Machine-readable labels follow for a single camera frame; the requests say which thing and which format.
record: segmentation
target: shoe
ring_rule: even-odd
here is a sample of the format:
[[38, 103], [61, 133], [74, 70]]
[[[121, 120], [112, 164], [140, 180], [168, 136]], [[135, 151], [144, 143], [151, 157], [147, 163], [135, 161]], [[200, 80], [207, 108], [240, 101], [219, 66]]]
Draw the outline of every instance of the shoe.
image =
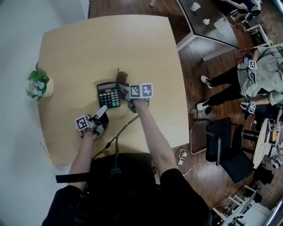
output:
[[212, 88], [211, 83], [210, 83], [210, 80], [209, 80], [206, 76], [202, 75], [202, 76], [200, 77], [200, 80], [201, 80], [204, 84], [206, 84], [208, 88], [210, 88], [210, 89]]
[[240, 106], [243, 110], [247, 111], [249, 109], [250, 104], [251, 104], [250, 102], [245, 101], [245, 102], [241, 102]]
[[231, 19], [236, 22], [236, 17], [233, 17], [232, 15], [230, 15]]
[[202, 111], [202, 110], [204, 110], [205, 108], [208, 108], [208, 107], [209, 107], [209, 105], [208, 105], [207, 101], [198, 103], [198, 104], [196, 105], [196, 108], [197, 108], [197, 110], [199, 110], [199, 111]]

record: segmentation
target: beige table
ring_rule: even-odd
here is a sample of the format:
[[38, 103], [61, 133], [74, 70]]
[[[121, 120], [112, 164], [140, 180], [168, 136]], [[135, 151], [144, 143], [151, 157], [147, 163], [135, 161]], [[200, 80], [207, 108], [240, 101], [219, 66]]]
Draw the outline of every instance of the beige table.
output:
[[[81, 142], [74, 120], [99, 109], [96, 84], [114, 81], [118, 67], [129, 74], [129, 83], [153, 83], [149, 108], [170, 146], [189, 142], [184, 80], [168, 18], [107, 16], [49, 31], [43, 37], [39, 67], [54, 80], [54, 94], [39, 104], [53, 164], [73, 162]], [[107, 114], [110, 122], [94, 153], [135, 116], [125, 102]], [[120, 135], [119, 149], [148, 152], [139, 119]]]

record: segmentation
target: hand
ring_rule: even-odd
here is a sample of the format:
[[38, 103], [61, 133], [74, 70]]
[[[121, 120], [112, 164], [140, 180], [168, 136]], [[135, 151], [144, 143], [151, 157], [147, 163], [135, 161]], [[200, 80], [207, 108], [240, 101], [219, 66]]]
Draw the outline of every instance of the hand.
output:
[[86, 131], [84, 132], [84, 139], [92, 139], [96, 141], [98, 136], [93, 131]]
[[148, 109], [147, 101], [144, 99], [137, 99], [133, 101], [133, 104], [136, 107], [136, 111], [139, 114], [140, 111]]

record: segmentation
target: calculator display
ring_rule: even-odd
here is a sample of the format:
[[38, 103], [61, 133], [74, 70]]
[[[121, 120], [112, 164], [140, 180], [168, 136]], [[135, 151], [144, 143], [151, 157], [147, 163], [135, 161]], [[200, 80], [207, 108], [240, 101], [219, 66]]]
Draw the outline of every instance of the calculator display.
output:
[[107, 84], [107, 85], [102, 85], [102, 86], [97, 86], [97, 88], [99, 90], [105, 90], [105, 89], [109, 89], [109, 88], [114, 88], [116, 87], [116, 84], [113, 83], [113, 84]]

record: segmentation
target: calculator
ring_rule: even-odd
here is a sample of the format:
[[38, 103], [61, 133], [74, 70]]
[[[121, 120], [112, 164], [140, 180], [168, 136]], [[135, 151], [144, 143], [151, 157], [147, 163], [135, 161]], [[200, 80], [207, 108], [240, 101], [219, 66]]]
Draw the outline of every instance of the calculator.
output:
[[121, 102], [118, 94], [117, 83], [108, 82], [97, 85], [100, 107], [107, 105], [108, 108], [119, 107]]

